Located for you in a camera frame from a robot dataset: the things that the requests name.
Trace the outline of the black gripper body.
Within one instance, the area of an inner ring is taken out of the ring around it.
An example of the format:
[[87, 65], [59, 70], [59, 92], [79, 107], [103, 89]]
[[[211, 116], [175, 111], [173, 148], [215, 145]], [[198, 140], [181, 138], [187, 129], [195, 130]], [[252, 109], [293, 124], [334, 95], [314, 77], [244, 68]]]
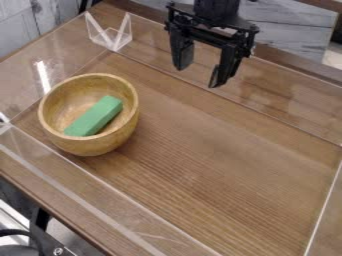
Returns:
[[189, 31], [194, 40], [217, 47], [230, 43], [249, 57], [260, 27], [240, 17], [240, 1], [195, 1], [193, 5], [169, 2], [166, 30], [173, 25]]

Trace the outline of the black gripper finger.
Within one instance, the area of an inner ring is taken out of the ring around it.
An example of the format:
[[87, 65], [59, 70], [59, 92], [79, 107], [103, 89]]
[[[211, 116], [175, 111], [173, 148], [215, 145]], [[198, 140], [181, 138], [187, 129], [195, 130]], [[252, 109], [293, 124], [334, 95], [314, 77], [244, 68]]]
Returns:
[[242, 56], [238, 47], [226, 45], [221, 52], [219, 64], [214, 67], [211, 79], [209, 83], [210, 88], [221, 87], [228, 83], [228, 80], [236, 76]]
[[170, 46], [174, 66], [182, 71], [194, 61], [194, 39], [189, 31], [175, 25], [170, 27]]

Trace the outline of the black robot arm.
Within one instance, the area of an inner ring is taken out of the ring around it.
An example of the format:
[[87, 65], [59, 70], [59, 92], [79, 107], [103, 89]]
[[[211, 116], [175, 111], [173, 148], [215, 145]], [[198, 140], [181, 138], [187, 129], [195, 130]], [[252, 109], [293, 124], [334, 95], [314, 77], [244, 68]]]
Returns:
[[170, 35], [173, 64], [183, 71], [195, 57], [195, 42], [221, 49], [209, 87], [225, 85], [236, 76], [245, 58], [253, 54], [260, 27], [240, 17], [241, 0], [194, 0], [182, 7], [170, 1], [165, 29]]

